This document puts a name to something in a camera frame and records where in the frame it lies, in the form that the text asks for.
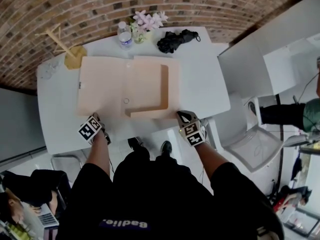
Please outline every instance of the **leg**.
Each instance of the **leg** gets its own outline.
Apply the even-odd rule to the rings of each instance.
[[[177,160],[171,157],[172,153],[172,145],[170,141],[166,140],[161,146],[161,155],[157,156],[155,162],[159,164],[161,167],[178,167],[183,171],[186,171],[191,174],[190,168],[184,165],[179,165]]]
[[[130,174],[139,174],[141,168],[150,162],[149,151],[141,146],[142,143],[138,138],[129,138],[128,144],[133,149],[133,152],[128,154],[116,168],[113,176],[115,184],[125,184],[125,182],[128,182]]]
[[[304,109],[305,104],[261,107],[262,123],[270,125],[292,125],[303,130]]]

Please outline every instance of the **brick wall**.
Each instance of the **brick wall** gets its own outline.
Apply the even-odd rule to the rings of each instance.
[[[0,85],[36,90],[37,66],[54,42],[35,36],[61,23],[61,39],[84,44],[116,34],[134,11],[166,11],[166,26],[206,26],[213,42],[231,42],[289,0],[0,0]]]

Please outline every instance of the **black shoe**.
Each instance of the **black shoe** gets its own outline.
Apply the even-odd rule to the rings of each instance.
[[[161,155],[170,157],[172,153],[172,145],[170,141],[166,140],[161,146]]]
[[[133,149],[133,151],[136,151],[141,148],[142,142],[138,139],[138,137],[135,137],[135,138],[128,138],[128,144],[130,148]]]
[[[250,102],[248,103],[248,106],[249,106],[249,109],[250,109],[255,115],[257,115],[257,114],[256,114],[255,104],[254,104],[252,101],[250,101]]]

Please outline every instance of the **person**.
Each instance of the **person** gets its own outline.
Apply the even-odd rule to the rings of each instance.
[[[299,204],[305,206],[309,202],[312,190],[308,189],[307,186],[298,188],[289,188],[287,185],[281,188],[279,197],[273,207],[274,211],[277,212],[288,206],[297,207]]]
[[[282,224],[265,195],[208,143],[195,146],[214,196],[171,157],[165,141],[150,161],[137,138],[110,179],[108,143],[99,131],[71,189],[57,240],[171,236],[284,239]]]
[[[71,192],[68,176],[64,171],[34,170],[31,176],[22,176],[6,171],[2,179],[3,193],[0,193],[0,219],[13,225],[24,220],[24,207],[29,204],[36,214],[47,204],[53,215],[58,208],[58,193],[66,201]]]
[[[320,71],[320,57],[317,58],[317,68]],[[261,121],[269,125],[292,125],[310,133],[320,130],[320,77],[317,79],[316,94],[307,103],[280,104],[260,107]],[[250,110],[256,114],[252,101],[248,103]]]

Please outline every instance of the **pink flower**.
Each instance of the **pink flower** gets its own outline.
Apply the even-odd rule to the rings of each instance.
[[[139,25],[142,25],[144,23],[144,19],[146,18],[145,13],[146,13],[146,10],[143,10],[141,12],[139,11],[135,12],[135,16],[133,16],[133,18],[136,20],[136,22]]]
[[[166,13],[164,11],[161,11],[160,18],[162,21],[167,22],[168,16],[166,16]]]
[[[144,19],[144,24],[142,25],[142,28],[145,30],[154,30],[154,29],[158,29],[159,27],[155,24],[155,21],[151,18],[151,19]]]
[[[152,15],[152,19],[154,20],[154,23],[157,25],[157,28],[164,26],[161,22],[161,18],[158,13],[154,13]]]

